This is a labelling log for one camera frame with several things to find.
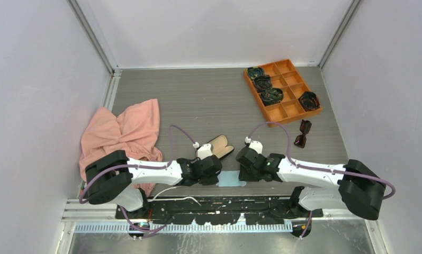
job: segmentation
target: metal frame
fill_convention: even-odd
[[[120,69],[114,70],[113,75],[111,76],[110,85],[108,86],[105,97],[103,98],[102,106],[106,107],[110,111],[112,111],[112,107],[114,106],[115,94],[117,93],[117,86],[119,85],[121,75],[122,71]]]
[[[387,244],[382,237],[381,227],[378,221],[365,221],[368,234],[373,245],[374,252],[380,254],[389,254]]]
[[[67,3],[70,5],[70,8],[72,9],[78,21],[80,22],[80,25],[83,27],[87,37],[89,38],[92,46],[94,47],[95,51],[97,52],[98,56],[102,60],[108,72],[110,74],[114,73],[114,67],[110,63],[109,58],[106,56],[105,51],[100,45],[97,39],[97,36],[92,30],[92,27],[89,24],[88,20],[86,19],[86,16],[84,15],[82,9],[80,8],[80,5],[78,4],[78,2],[76,0],[67,0]]]
[[[153,224],[149,222],[150,229],[159,229],[161,227],[162,231],[159,234],[185,234],[185,233],[284,233],[293,232],[293,224],[290,220],[284,220],[283,224],[273,224],[273,225],[247,225],[246,220],[242,219],[243,215],[240,216],[239,220],[234,224],[222,224],[222,225],[198,225],[195,221],[192,221],[189,225],[173,225],[168,224]],[[129,233],[133,230],[130,224],[126,221],[122,222],[76,222],[75,233],[101,233],[101,234],[121,234]]]
[[[91,205],[80,204],[78,199],[68,199],[61,218],[61,222],[101,222],[101,221],[126,221],[115,219],[116,204]],[[323,217],[312,218],[319,220],[354,220],[360,219],[346,209],[323,209]],[[134,219],[134,222],[145,220]],[[290,219],[290,221],[302,221],[302,218]]]
[[[70,245],[72,244],[72,238],[74,237],[75,222],[67,222],[61,224],[63,229],[61,231],[61,237],[58,242],[56,254],[67,254],[69,253]]]
[[[351,5],[346,11],[345,16],[342,19],[342,22],[340,23],[336,33],[334,34],[333,38],[331,39],[331,42],[328,45],[328,48],[326,49],[325,53],[323,54],[323,57],[320,60],[320,64],[318,65],[320,69],[323,69],[323,67],[325,66],[326,62],[328,61],[329,57],[334,51],[338,41],[340,40],[346,28],[348,27],[350,21],[352,20],[354,14],[356,14],[362,1],[363,0],[353,0],[351,2]]]

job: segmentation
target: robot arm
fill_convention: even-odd
[[[239,180],[298,182],[318,187],[295,188],[292,197],[298,200],[302,209],[313,211],[319,208],[344,208],[367,220],[378,219],[385,185],[339,173],[350,171],[377,177],[360,161],[349,160],[346,165],[327,165],[291,159],[292,163],[285,155],[276,153],[266,158],[262,155],[262,144],[259,141],[251,141],[242,148],[236,160],[240,163]],[[301,167],[328,169],[329,172]]]
[[[86,167],[88,183],[110,167],[120,167],[116,171],[110,170],[91,185],[87,192],[89,203],[115,203],[131,212],[143,207],[147,200],[145,193],[132,187],[134,184],[216,184],[222,164],[211,148],[210,144],[205,144],[198,149],[196,159],[180,158],[171,163],[136,160],[126,157],[123,150],[115,151]]]

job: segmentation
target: metal floor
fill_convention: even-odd
[[[301,67],[298,71],[315,92],[323,107],[321,114],[309,118],[312,122],[304,149],[292,146],[296,159],[325,164],[347,162],[325,84],[318,67]],[[228,137],[234,152],[222,161],[223,170],[238,170],[235,161],[244,146],[245,136],[264,118],[243,79],[242,68],[124,70],[122,72],[112,112],[122,113],[128,106],[145,100],[159,100],[161,129],[156,146],[164,159],[170,157],[167,128],[174,123],[183,127],[199,143],[220,134]],[[292,141],[300,133],[299,121],[287,124]],[[174,158],[194,158],[195,150],[188,138],[174,130]],[[263,154],[285,153],[286,135],[280,128],[260,128],[252,137],[264,145]],[[295,183],[258,182],[245,187],[200,186],[181,187],[163,196],[187,195],[289,195]],[[158,184],[152,195],[168,186]]]
[[[132,241],[124,233],[75,233],[69,253],[369,254],[374,249],[364,220],[315,220],[302,241],[290,233],[159,234],[142,241]]]

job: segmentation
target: sunglasses lens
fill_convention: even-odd
[[[294,142],[295,146],[304,148],[306,145],[306,137],[304,135],[298,135]]]
[[[303,134],[308,134],[311,126],[312,126],[312,123],[310,121],[301,120],[300,131]]]

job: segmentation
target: orange tray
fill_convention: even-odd
[[[244,70],[245,81],[266,121],[290,123],[320,114],[321,106],[314,111],[305,111],[298,101],[298,98],[310,89],[289,59],[259,67],[264,69],[266,75],[270,75],[273,87],[280,88],[284,93],[284,99],[280,103],[264,106],[260,93],[256,91],[253,81],[248,76],[247,69]]]

